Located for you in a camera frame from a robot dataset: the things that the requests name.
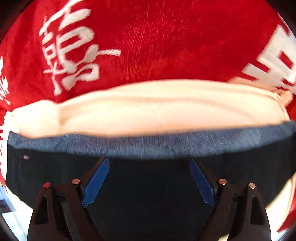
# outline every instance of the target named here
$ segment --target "peach-colored garment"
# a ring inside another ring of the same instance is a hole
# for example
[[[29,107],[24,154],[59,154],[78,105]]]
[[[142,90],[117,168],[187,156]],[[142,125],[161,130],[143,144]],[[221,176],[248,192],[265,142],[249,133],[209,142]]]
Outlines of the peach-colored garment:
[[[289,120],[281,101],[277,93],[245,85],[153,81],[95,91],[60,104],[41,100],[8,112],[4,124],[30,138],[258,127]]]

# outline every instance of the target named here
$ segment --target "black garment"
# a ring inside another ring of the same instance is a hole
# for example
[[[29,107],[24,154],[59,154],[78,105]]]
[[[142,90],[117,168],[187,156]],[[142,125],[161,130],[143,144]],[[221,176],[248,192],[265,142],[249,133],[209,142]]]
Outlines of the black garment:
[[[219,178],[243,185],[255,183],[268,205],[295,172],[295,140],[296,135],[201,161]],[[7,186],[33,207],[44,182],[59,185],[71,181],[98,158],[8,146]],[[203,202],[189,172],[189,159],[110,159],[109,174],[87,211],[106,241],[190,241],[202,230],[211,208]]]

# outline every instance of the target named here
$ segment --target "blue pad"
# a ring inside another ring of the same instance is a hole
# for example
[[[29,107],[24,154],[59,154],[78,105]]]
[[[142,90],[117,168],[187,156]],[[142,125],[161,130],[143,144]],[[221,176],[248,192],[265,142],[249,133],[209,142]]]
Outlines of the blue pad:
[[[193,159],[190,160],[189,169],[205,203],[208,203],[213,208],[216,205],[214,188]]]
[[[90,203],[95,201],[96,196],[98,195],[100,188],[109,173],[109,170],[110,162],[108,158],[105,158],[84,189],[84,198],[82,200],[84,207],[87,207]]]

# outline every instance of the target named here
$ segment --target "screw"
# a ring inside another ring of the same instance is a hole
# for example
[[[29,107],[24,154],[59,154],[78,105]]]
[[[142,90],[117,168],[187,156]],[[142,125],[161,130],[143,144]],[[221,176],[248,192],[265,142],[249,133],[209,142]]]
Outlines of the screw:
[[[44,183],[43,184],[43,188],[49,188],[50,187],[50,183]]]
[[[76,185],[78,183],[80,183],[80,180],[78,178],[72,180],[72,184]]]
[[[227,183],[227,181],[225,179],[220,179],[219,183],[222,184],[222,185],[225,185]]]
[[[252,189],[255,189],[256,185],[254,183],[249,183],[249,187],[252,188]]]

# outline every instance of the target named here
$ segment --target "metal pin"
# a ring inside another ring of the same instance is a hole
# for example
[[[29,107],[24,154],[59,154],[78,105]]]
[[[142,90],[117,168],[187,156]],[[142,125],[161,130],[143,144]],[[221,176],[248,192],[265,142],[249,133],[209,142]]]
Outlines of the metal pin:
[[[80,180],[78,178],[72,180],[72,184],[76,185],[78,183],[80,183]]]
[[[252,188],[252,189],[255,189],[256,185],[254,183],[249,183],[249,187]]]
[[[43,184],[43,188],[49,188],[50,187],[50,183],[44,183]]]
[[[219,183],[222,184],[222,185],[225,185],[225,184],[227,184],[227,181],[222,178],[222,179],[219,180]]]

